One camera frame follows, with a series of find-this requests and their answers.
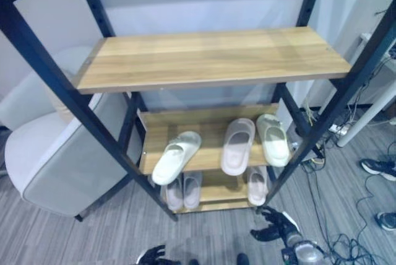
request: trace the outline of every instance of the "person's foot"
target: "person's foot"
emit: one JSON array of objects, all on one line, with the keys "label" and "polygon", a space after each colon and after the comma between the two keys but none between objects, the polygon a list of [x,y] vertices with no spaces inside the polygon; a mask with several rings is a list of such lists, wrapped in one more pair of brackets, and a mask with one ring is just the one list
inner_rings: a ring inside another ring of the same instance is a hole
[{"label": "person's foot", "polygon": [[360,165],[370,174],[380,174],[386,180],[396,181],[396,166],[394,161],[382,162],[372,159],[362,159]]},{"label": "person's foot", "polygon": [[380,212],[376,215],[376,221],[386,231],[396,230],[396,212]]},{"label": "person's foot", "polygon": [[188,262],[188,265],[199,265],[199,263],[196,259],[193,259]]},{"label": "person's foot", "polygon": [[240,253],[237,257],[236,257],[236,265],[249,265],[249,258],[244,254],[244,253]]}]

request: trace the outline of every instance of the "floor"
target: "floor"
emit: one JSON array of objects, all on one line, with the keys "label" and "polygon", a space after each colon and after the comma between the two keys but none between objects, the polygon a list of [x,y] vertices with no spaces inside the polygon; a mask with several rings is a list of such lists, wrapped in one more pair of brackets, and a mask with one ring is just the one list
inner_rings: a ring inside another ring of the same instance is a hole
[{"label": "floor", "polygon": [[[364,225],[355,202],[368,195],[364,188],[368,174],[358,161],[383,157],[395,138],[395,126],[366,126],[344,148],[327,150],[326,168],[317,175],[333,237],[339,233],[356,237]],[[2,143],[4,136],[0,135],[0,146]],[[368,188],[374,197],[359,205],[368,222],[361,243],[389,264],[396,259],[396,233],[381,230],[373,215],[396,211],[395,186],[381,176],[371,177]],[[295,171],[270,205],[286,210],[307,239],[326,249],[302,169]],[[192,258],[201,264],[235,264],[240,252],[249,256],[251,264],[282,263],[281,240],[259,243],[249,235],[250,229],[267,225],[253,209],[184,214],[179,222],[173,222],[138,185],[130,182],[87,214],[80,223],[40,210],[20,199],[7,176],[0,178],[0,264],[128,265],[142,250],[160,244],[166,244],[169,258],[182,264]]]}]

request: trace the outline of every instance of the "black glove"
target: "black glove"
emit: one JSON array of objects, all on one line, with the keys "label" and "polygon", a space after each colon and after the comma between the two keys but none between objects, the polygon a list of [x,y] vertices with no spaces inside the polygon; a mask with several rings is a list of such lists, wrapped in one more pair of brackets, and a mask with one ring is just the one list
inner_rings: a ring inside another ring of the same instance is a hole
[{"label": "black glove", "polygon": [[285,246],[287,246],[286,236],[291,232],[298,232],[296,226],[285,215],[269,206],[258,207],[257,213],[261,213],[271,223],[268,228],[250,231],[250,234],[258,241],[272,241],[282,238]]},{"label": "black glove", "polygon": [[179,261],[171,261],[160,257],[165,255],[165,245],[159,245],[145,252],[139,259],[141,265],[181,265]]}]

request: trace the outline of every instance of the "wooden shelf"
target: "wooden shelf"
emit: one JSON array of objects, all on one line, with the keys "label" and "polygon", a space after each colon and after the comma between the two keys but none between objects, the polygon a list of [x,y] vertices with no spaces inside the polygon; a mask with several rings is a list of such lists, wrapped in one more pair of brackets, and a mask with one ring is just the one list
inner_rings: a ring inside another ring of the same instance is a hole
[{"label": "wooden shelf", "polygon": [[[142,113],[142,121],[147,127],[140,170],[151,174],[163,154],[169,140],[184,131],[195,131],[202,138],[202,145],[183,171],[220,169],[224,135],[227,126],[236,118],[249,118],[253,121],[263,113],[274,114],[278,105],[255,105],[210,110],[166,111],[162,113]],[[264,153],[256,134],[249,166],[267,165]]]},{"label": "wooden shelf", "polygon": [[247,199],[234,200],[234,201],[223,201],[223,202],[206,202],[201,204],[197,209],[181,209],[176,214],[186,214],[188,212],[202,212],[202,211],[221,211],[224,209],[237,209],[237,208],[248,208],[253,207],[249,205]]},{"label": "wooden shelf", "polygon": [[81,93],[345,77],[351,66],[311,28],[111,37],[73,83]]},{"label": "wooden shelf", "polygon": [[201,203],[248,198],[246,175],[230,176],[221,170],[203,172]]},{"label": "wooden shelf", "polygon": [[206,171],[203,174],[199,207],[184,208],[176,213],[252,207],[248,201],[246,175],[230,176],[221,170]]}]

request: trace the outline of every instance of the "slide sandal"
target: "slide sandal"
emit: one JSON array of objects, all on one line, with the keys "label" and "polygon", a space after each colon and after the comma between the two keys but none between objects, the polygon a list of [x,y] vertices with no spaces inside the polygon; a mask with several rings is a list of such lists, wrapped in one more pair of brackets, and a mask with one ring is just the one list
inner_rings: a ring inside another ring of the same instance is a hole
[{"label": "slide sandal", "polygon": [[222,170],[226,174],[237,176],[246,170],[254,133],[254,123],[247,118],[236,119],[228,126],[222,156]]},{"label": "slide sandal", "polygon": [[252,205],[261,206],[268,194],[267,167],[249,167],[247,169],[247,198]]},{"label": "slide sandal", "polygon": [[180,174],[165,188],[166,203],[171,211],[178,211],[183,208],[183,179]]},{"label": "slide sandal", "polygon": [[188,209],[195,209],[198,207],[200,201],[202,172],[186,172],[183,176],[184,206]]},{"label": "slide sandal", "polygon": [[152,179],[160,185],[170,184],[197,152],[202,140],[198,133],[186,131],[171,140],[154,167]]},{"label": "slide sandal", "polygon": [[284,167],[289,161],[286,133],[275,115],[260,115],[256,121],[265,159],[271,166]]}]

